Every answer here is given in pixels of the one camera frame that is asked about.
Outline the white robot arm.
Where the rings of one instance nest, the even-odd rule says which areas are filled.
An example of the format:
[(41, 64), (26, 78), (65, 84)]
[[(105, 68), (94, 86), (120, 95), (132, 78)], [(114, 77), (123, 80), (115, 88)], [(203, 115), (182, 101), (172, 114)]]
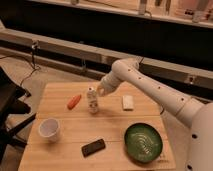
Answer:
[(204, 104), (139, 71), (134, 58), (116, 60), (100, 81), (99, 96), (113, 93), (126, 81), (149, 96), (190, 129), (186, 171), (213, 171), (213, 102)]

